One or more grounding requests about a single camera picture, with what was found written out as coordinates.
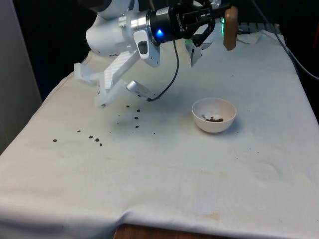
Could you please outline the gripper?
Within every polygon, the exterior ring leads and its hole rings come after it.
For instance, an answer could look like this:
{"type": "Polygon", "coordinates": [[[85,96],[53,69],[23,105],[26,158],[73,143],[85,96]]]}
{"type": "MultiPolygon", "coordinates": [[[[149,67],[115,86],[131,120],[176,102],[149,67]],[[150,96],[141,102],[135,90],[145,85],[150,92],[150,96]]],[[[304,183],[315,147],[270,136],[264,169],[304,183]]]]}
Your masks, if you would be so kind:
{"type": "Polygon", "coordinates": [[[155,45],[187,39],[199,47],[214,31],[216,22],[224,16],[231,4],[213,5],[193,8],[186,12],[186,6],[174,5],[149,10],[147,23],[151,31],[152,42],[155,45]],[[196,33],[200,27],[206,26],[202,33],[196,33]]]}

